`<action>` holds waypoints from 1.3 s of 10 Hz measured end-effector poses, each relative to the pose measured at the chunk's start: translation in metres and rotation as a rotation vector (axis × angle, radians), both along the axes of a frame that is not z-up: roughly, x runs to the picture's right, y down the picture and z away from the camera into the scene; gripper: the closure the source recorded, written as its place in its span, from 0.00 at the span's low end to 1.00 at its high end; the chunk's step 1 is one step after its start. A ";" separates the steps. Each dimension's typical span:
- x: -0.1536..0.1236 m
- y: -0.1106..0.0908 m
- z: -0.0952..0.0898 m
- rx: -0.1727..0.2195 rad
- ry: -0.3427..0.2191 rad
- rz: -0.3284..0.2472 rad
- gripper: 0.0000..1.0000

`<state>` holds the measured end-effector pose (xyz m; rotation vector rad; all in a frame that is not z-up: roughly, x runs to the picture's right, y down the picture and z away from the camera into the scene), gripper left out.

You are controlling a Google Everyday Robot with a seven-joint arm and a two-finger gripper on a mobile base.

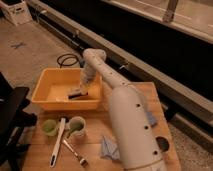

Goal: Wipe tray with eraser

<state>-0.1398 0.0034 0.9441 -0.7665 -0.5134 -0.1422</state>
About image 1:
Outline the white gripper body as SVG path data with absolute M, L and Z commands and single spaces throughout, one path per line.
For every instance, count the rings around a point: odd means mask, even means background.
M 83 68 L 80 75 L 80 84 L 76 89 L 80 95 L 86 95 L 89 87 L 95 78 L 95 71 L 93 69 Z

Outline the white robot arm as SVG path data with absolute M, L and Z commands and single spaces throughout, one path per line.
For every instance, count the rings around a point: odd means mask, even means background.
M 106 52 L 88 48 L 83 51 L 85 65 L 79 93 L 85 95 L 98 72 L 112 88 L 108 111 L 125 171 L 167 171 L 152 132 L 142 93 L 125 77 L 105 63 Z

